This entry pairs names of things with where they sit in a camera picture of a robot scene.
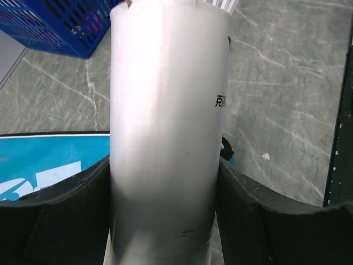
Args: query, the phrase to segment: black foam padding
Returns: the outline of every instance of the black foam padding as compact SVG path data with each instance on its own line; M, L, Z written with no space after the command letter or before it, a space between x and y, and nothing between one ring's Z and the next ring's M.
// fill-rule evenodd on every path
M102 265L109 157L52 187L0 202L0 264Z
M225 160L229 161L232 156L234 155L234 152L232 150L231 144L228 142L228 140L224 137L222 137L222 144L224 148L221 150L221 157L223 157Z
M225 265L353 264L353 202L298 202L221 160L217 220Z

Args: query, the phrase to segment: blue plastic basket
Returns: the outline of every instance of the blue plastic basket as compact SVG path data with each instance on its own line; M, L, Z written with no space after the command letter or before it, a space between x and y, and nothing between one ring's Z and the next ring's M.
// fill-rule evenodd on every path
M122 0L0 0L0 29L28 48L89 58Z

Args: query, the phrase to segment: blue and white sign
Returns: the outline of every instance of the blue and white sign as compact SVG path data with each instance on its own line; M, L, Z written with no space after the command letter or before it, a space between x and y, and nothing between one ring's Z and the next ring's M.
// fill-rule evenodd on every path
M0 200L54 185L109 154L109 134L0 137Z

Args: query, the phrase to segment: marble tile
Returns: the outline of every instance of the marble tile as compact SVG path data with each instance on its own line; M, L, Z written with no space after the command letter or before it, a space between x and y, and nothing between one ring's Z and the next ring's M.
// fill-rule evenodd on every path
M113 247L111 245L110 235L106 244L105 258L103 265L116 265L113 256ZM211 243L211 264L210 265L224 265L223 253L221 246L221 237L218 229L217 220L213 227L212 243Z
M351 4L239 1L233 14L224 133L236 168L314 205L323 201Z
M0 134L109 130L110 31L81 60L29 50L0 90Z

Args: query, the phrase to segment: white plastic tube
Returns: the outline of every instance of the white plastic tube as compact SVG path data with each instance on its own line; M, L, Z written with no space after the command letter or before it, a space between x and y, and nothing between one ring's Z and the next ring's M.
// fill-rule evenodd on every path
M195 0L110 17L116 264L209 264L231 17Z

